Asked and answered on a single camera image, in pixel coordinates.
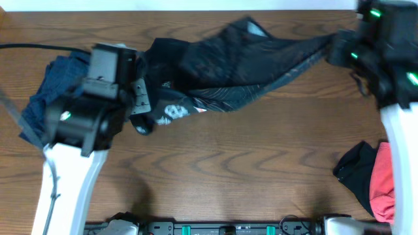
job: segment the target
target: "blue denim cloth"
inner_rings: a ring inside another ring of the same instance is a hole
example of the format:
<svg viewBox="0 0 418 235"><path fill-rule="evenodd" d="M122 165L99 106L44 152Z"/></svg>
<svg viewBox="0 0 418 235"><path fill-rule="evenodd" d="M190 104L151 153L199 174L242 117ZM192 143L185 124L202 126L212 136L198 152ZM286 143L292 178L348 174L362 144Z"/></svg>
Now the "blue denim cloth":
<svg viewBox="0 0 418 235"><path fill-rule="evenodd" d="M89 59L90 55L80 52L72 52L69 57L58 56L46 67L44 80L36 95L30 97L29 104L23 109L22 117L44 145L46 144L43 138L46 106L75 85L79 78L87 75ZM30 142L24 133L20 133L19 137Z"/></svg>

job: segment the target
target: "black fabric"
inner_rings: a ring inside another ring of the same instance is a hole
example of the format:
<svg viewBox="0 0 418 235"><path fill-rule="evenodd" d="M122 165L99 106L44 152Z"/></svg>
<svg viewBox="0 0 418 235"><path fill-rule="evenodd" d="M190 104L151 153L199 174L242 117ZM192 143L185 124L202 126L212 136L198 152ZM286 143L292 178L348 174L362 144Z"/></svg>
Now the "black fabric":
<svg viewBox="0 0 418 235"><path fill-rule="evenodd" d="M376 149L362 141L348 151L332 171L371 216L374 215L370 206L370 179L377 154Z"/></svg>
<svg viewBox="0 0 418 235"><path fill-rule="evenodd" d="M245 18L196 43L156 39L145 53L146 84L156 98L145 116L166 125L206 110L236 111L309 69L332 36L277 39Z"/></svg>

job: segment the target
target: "wooden table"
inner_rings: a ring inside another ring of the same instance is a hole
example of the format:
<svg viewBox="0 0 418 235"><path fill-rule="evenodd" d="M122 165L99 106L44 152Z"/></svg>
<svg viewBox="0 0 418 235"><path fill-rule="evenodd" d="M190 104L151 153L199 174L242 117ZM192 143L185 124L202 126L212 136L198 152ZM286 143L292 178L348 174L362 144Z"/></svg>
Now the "wooden table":
<svg viewBox="0 0 418 235"><path fill-rule="evenodd" d="M194 42L245 15L289 39L357 24L349 11L14 12L5 15L0 42L83 49L95 42L124 42L146 50L156 37ZM0 86L24 108L45 66L67 54L2 50ZM322 61L238 112L179 119L147 137L126 125L99 175L88 220L125 211L179 221L271 221L327 212L369 219L332 175L340 157L357 142L376 145L385 138L374 99L361 97L348 72ZM0 234L28 234L42 159L18 138L19 128L4 108L0 131Z"/></svg>

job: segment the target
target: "pink fabric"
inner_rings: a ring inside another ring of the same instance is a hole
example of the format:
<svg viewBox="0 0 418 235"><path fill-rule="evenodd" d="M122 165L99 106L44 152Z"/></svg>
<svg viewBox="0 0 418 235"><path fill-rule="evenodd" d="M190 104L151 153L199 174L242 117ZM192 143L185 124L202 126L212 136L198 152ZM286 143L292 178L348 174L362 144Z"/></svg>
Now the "pink fabric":
<svg viewBox="0 0 418 235"><path fill-rule="evenodd" d="M381 143L370 180L370 205L379 222L394 223L394 186L391 147Z"/></svg>

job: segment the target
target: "black cable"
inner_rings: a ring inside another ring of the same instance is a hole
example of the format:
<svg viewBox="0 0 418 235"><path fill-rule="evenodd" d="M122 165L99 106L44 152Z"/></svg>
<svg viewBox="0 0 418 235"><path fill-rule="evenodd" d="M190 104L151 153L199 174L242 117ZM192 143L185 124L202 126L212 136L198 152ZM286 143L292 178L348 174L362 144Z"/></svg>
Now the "black cable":
<svg viewBox="0 0 418 235"><path fill-rule="evenodd" d="M20 128L22 129L26 137L29 139L29 141L33 143L40 150L42 158L45 160L46 164L48 164L48 166L50 167L51 174L52 174L51 204L50 204L50 209L48 212L48 216L46 218L44 232L43 232L43 235L47 235L48 228L51 222L52 212L55 206L55 201L59 197L59 195L57 194L57 181L58 181L57 169L55 167L54 162L46 158L42 150L43 144L40 141L40 138L35 134L32 127L27 123L25 118L23 118L20 115L16 105L9 98L7 98L6 94L3 92L2 89L0 89L0 104L5 106L7 112L13 118L14 122L16 122L16 124L20 126Z"/></svg>
<svg viewBox="0 0 418 235"><path fill-rule="evenodd" d="M299 222L302 224L302 226L308 231L308 233L310 233L310 229L303 223L303 221L299 217L297 217L296 215L286 215L285 217L283 217L283 219L281 219L279 223L279 228L283 231L285 235L290 235L290 234L283 229L282 223L289 217L295 217L296 219L298 219Z"/></svg>
<svg viewBox="0 0 418 235"><path fill-rule="evenodd" d="M50 45L42 45L42 44L33 44L33 43L7 43L7 44L0 44L0 49L6 48L39 48L39 49L49 49L49 50L65 50L70 52L82 52L85 54L90 54L90 52L78 49L78 48L71 48L67 46L50 46Z"/></svg>

